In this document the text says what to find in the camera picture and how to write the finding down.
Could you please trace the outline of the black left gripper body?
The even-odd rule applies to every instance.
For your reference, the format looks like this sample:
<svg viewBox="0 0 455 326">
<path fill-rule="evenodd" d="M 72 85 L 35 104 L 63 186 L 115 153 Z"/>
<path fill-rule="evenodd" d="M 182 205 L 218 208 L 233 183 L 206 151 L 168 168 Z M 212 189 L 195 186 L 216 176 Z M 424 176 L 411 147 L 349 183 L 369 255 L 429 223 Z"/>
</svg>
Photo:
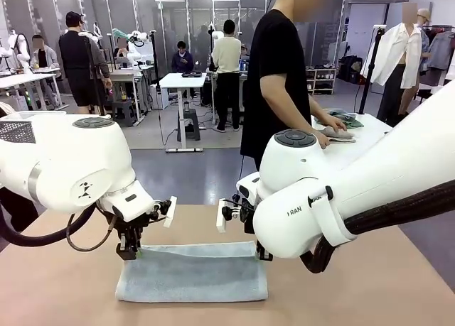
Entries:
<svg viewBox="0 0 455 326">
<path fill-rule="evenodd" d="M 113 214 L 106 214 L 107 223 L 110 224 L 115 220 L 113 228 L 117 231 L 121 247 L 140 247 L 141 236 L 144 228 L 149 225 L 150 219 L 147 214 L 125 222 L 120 217 Z"/>
</svg>

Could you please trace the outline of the person's left hand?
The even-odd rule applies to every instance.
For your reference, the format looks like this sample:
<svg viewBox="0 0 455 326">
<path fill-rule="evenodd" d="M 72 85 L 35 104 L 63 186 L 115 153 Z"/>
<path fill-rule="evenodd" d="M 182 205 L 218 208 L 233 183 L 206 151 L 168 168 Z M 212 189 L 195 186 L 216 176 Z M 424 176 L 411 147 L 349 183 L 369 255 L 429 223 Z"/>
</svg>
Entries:
<svg viewBox="0 0 455 326">
<path fill-rule="evenodd" d="M 321 133 L 318 130 L 313 130 L 312 134 L 317 138 L 319 145 L 321 146 L 322 149 L 327 148 L 330 145 L 330 141 L 327 136 L 325 136 L 323 133 Z"/>
</svg>

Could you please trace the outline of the person's right hand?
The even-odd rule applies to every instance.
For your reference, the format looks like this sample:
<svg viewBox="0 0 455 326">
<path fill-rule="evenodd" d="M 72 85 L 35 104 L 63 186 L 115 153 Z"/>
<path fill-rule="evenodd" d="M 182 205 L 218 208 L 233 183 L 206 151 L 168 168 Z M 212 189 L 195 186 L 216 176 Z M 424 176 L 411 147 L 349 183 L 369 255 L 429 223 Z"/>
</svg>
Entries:
<svg viewBox="0 0 455 326">
<path fill-rule="evenodd" d="M 331 126 L 334 131 L 338 131 L 339 129 L 343 131 L 347 130 L 346 125 L 342 120 L 335 116 L 331 116 L 330 114 L 320 114 L 318 117 L 316 117 L 316 119 L 318 119 L 321 125 Z"/>
</svg>

